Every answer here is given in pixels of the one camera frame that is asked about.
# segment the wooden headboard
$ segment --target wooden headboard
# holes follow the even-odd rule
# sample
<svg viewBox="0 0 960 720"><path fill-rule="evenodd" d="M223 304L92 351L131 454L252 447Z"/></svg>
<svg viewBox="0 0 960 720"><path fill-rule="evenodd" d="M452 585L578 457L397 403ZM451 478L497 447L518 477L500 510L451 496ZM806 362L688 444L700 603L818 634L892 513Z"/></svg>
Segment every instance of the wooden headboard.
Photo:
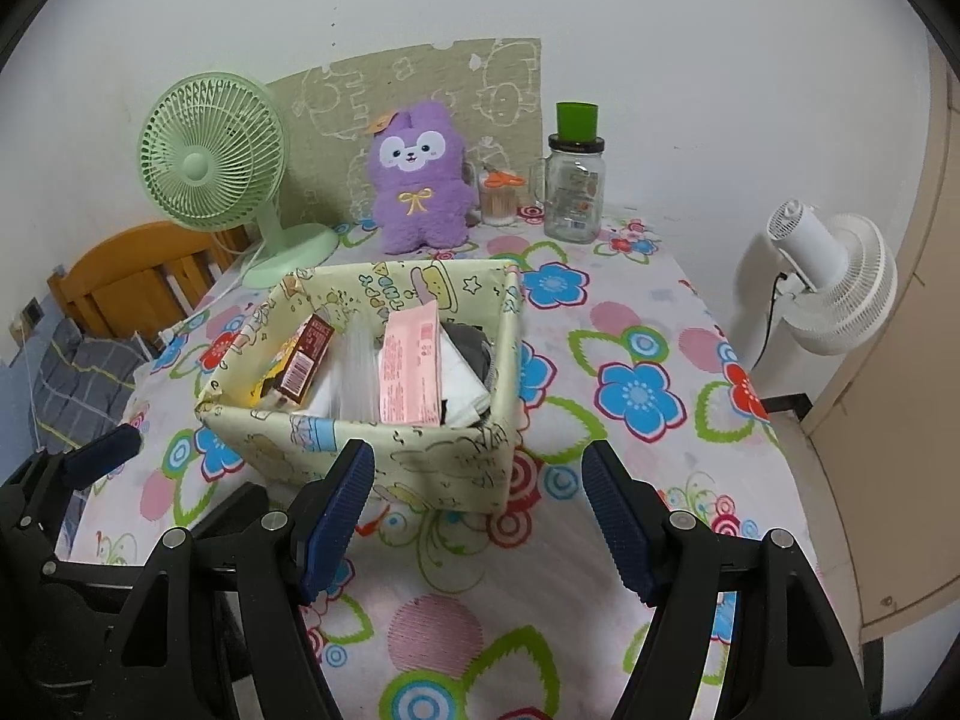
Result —
<svg viewBox="0 0 960 720"><path fill-rule="evenodd" d="M134 332L153 341L160 330L187 314L166 279L169 274L195 308L213 285L208 262L221 271L243 251L247 234L237 227L213 235L154 221L114 235L93 247L70 269L47 279L50 292L85 333L129 338Z"/></svg>

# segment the yellow bow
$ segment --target yellow bow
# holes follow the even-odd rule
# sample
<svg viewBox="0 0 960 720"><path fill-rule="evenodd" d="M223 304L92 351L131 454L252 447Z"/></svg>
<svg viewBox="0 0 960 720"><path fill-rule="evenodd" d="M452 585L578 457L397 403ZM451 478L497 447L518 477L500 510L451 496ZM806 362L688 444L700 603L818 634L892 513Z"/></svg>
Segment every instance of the yellow bow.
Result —
<svg viewBox="0 0 960 720"><path fill-rule="evenodd" d="M402 191L397 195L397 199L400 202L408 202L410 204L410 210L407 211L407 215L411 215L414 211L424 211L426 209L421 203L421 200L429 200L433 196L433 190L430 187L426 189L421 189L420 191Z"/></svg>

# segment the fabric storage box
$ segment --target fabric storage box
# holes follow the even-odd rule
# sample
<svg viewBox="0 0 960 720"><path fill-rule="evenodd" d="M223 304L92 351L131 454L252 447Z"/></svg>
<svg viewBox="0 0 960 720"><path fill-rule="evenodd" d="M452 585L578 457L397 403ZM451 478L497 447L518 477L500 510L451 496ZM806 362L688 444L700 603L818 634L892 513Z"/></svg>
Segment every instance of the fabric storage box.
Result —
<svg viewBox="0 0 960 720"><path fill-rule="evenodd" d="M386 497L459 512L501 512L517 444L520 281L500 260L341 265L288 274L240 330L210 376L198 419L268 479L322 478L350 439L376 457L374 489ZM436 300L440 319L480 327L493 344L491 413L478 427L349 422L246 407L271 357L315 310L342 331L363 312L382 341L390 311Z"/></svg>

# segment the purple plush toy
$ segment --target purple plush toy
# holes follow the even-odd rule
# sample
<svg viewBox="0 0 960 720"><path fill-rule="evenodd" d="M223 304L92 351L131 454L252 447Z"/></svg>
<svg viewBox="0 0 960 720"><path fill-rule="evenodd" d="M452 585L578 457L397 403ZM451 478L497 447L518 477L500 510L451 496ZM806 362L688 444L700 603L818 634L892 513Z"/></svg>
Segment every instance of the purple plush toy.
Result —
<svg viewBox="0 0 960 720"><path fill-rule="evenodd" d="M423 244L467 242L467 211L476 191L463 180L464 139L443 103L426 100L397 111L373 138L367 170L376 187L373 220L387 254Z"/></svg>

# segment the fan stand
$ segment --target fan stand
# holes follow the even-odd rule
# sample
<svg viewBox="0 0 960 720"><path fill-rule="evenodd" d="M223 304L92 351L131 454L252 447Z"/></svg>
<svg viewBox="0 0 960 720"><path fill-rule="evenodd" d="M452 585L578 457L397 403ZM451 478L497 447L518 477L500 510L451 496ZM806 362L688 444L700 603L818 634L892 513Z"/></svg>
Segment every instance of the fan stand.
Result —
<svg viewBox="0 0 960 720"><path fill-rule="evenodd" d="M257 209L256 221L263 235L263 250L243 277L243 285L252 290L275 287L286 274L297 268L315 268L336 250L340 239L325 224L280 226L272 202Z"/></svg>

